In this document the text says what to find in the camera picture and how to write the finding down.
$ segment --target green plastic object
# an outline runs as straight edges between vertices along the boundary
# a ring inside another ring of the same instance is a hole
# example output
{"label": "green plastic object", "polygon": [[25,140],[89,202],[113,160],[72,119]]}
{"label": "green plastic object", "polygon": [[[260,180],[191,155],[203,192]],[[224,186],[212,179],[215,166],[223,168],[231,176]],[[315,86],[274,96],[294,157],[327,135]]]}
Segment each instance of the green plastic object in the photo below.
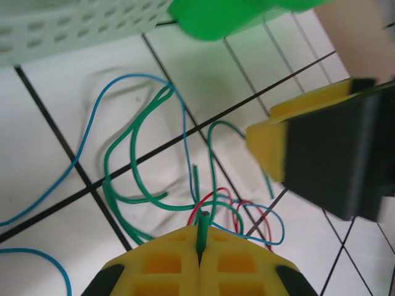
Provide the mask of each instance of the green plastic object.
{"label": "green plastic object", "polygon": [[287,10],[300,12],[324,2],[327,0],[174,0],[168,11],[191,36],[218,40],[250,27],[263,14],[267,21]]}

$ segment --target white tile floor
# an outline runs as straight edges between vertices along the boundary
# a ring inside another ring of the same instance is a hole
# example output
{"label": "white tile floor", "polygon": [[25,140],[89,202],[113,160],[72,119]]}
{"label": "white tile floor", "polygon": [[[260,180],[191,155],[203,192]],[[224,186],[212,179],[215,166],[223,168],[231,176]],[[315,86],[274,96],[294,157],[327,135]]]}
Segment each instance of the white tile floor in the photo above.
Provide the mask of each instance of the white tile floor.
{"label": "white tile floor", "polygon": [[[207,121],[221,118],[245,130],[267,118],[265,109],[348,77],[313,11],[286,14],[213,43],[196,41],[177,25],[163,25],[149,32],[146,39],[131,36],[21,67],[74,152],[97,95],[111,79],[130,72],[170,78],[193,116],[187,121],[188,129],[194,131],[188,141],[191,159],[199,166],[202,195],[212,190],[202,138],[207,136]],[[273,86],[286,77],[289,79]],[[265,88],[268,91],[259,98],[245,101]],[[159,89],[159,83],[143,79],[114,87],[99,106],[79,171],[73,170],[35,211],[2,227],[0,248],[47,252],[63,264],[72,280],[73,294],[79,295],[106,261],[123,253],[128,244],[136,247],[130,238],[122,239],[125,232],[119,231],[103,207],[102,162],[109,144]],[[70,159],[13,68],[0,70],[0,95],[0,220],[4,221],[36,200]],[[141,127],[137,145],[143,161],[139,170],[147,188],[151,192],[167,188],[166,202],[176,205],[190,202],[183,144],[180,138],[173,141],[182,132],[180,110],[177,100],[171,99],[153,112]],[[114,151],[111,171],[128,165],[127,142]],[[235,196],[270,205],[260,169],[242,140],[219,126],[213,142],[218,185],[232,188]],[[118,171],[113,182],[121,194],[139,194],[126,169]],[[273,187],[276,195],[283,189],[279,184]],[[327,219],[320,208],[288,192],[275,206],[285,221],[285,241],[273,250],[295,262],[319,294],[387,295],[395,261],[393,200],[385,203],[381,228],[356,219],[347,236],[351,222],[330,214]],[[189,216],[169,214],[148,204],[120,204],[120,209],[131,224],[155,236],[182,227]],[[258,213],[250,210],[257,220]],[[219,212],[216,221],[230,227],[228,212]],[[245,212],[242,215],[247,231],[252,221]],[[274,218],[269,221],[273,240],[278,240],[280,225]],[[65,295],[60,274],[33,255],[0,255],[0,275],[2,295]]]}

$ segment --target yellow plastic part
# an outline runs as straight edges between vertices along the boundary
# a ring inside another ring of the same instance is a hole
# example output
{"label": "yellow plastic part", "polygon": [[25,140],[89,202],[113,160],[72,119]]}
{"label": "yellow plastic part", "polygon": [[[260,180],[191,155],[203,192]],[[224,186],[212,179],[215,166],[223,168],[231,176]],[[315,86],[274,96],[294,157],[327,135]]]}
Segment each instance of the yellow plastic part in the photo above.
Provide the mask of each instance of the yellow plastic part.
{"label": "yellow plastic part", "polygon": [[248,149],[273,180],[285,180],[286,120],[356,96],[357,94],[349,95],[351,83],[351,79],[340,81],[278,104],[271,109],[267,121],[247,128]]}
{"label": "yellow plastic part", "polygon": [[125,267],[111,296],[288,296],[275,267],[295,265],[210,227],[199,268],[197,226],[154,239],[110,262]]}

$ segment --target red wire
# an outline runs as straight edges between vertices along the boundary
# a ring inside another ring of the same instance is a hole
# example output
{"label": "red wire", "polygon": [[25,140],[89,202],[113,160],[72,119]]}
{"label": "red wire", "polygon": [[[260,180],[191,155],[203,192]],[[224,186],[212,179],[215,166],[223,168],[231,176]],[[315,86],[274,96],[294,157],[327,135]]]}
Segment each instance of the red wire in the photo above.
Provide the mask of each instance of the red wire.
{"label": "red wire", "polygon": [[[242,202],[240,202],[240,203],[237,205],[236,211],[239,211],[240,206],[242,206],[242,205],[244,205],[244,204],[252,204],[252,205],[253,205],[254,203],[252,203],[252,202],[250,202],[250,201],[248,201],[248,200],[243,200]],[[259,208],[259,207],[257,207],[256,209],[259,211],[259,213],[260,213],[261,216],[263,217],[264,222],[265,222],[266,227],[267,227],[267,232],[268,232],[268,234],[269,234],[269,241],[272,241],[272,230],[270,229],[270,225],[269,225],[269,222],[268,222],[267,219],[266,219],[265,213],[264,213],[264,211],[262,211],[262,209]],[[271,251],[271,252],[273,251],[271,245],[268,245],[267,247],[268,247],[269,251]]]}
{"label": "red wire", "polygon": [[[233,201],[232,201],[232,198],[231,198],[230,190],[229,190],[228,188],[225,188],[225,187],[219,187],[219,188],[217,188],[217,192],[220,191],[220,190],[224,190],[224,191],[227,192],[228,197],[229,197],[229,199],[230,199],[230,205],[233,206]],[[209,194],[207,194],[207,195],[196,205],[196,207],[193,209],[193,211],[192,211],[192,213],[191,213],[191,216],[189,216],[187,225],[192,225],[193,218],[196,216],[196,213],[198,212],[198,210],[202,207],[202,205],[204,204],[204,202],[205,202],[207,199],[209,199],[210,197],[212,197],[213,195],[214,195],[214,191],[211,192],[211,193],[209,193]]]}

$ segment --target white plastic basket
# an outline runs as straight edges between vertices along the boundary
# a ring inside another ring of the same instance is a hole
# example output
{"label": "white plastic basket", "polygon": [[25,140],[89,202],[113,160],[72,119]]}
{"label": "white plastic basket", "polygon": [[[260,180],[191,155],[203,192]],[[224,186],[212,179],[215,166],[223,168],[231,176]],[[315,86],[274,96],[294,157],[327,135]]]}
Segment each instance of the white plastic basket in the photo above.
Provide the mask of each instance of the white plastic basket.
{"label": "white plastic basket", "polygon": [[172,0],[0,0],[0,66],[143,33]]}

